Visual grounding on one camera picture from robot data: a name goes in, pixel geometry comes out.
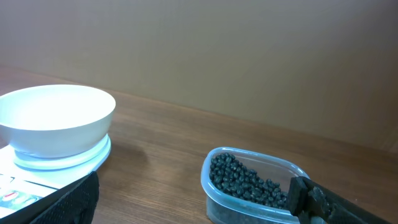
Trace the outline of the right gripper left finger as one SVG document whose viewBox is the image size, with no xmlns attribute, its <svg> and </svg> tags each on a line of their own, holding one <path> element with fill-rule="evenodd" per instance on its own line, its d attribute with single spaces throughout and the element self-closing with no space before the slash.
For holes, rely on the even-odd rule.
<svg viewBox="0 0 398 224">
<path fill-rule="evenodd" d="M 95 171 L 1 218 L 1 224 L 91 224 L 99 200 Z"/>
</svg>

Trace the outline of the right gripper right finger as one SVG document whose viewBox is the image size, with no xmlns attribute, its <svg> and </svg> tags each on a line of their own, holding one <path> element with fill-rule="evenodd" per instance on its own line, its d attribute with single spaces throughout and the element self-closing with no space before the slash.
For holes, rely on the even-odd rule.
<svg viewBox="0 0 398 224">
<path fill-rule="evenodd" d="M 285 207 L 301 224 L 389 223 L 303 176 L 290 179 Z"/>
</svg>

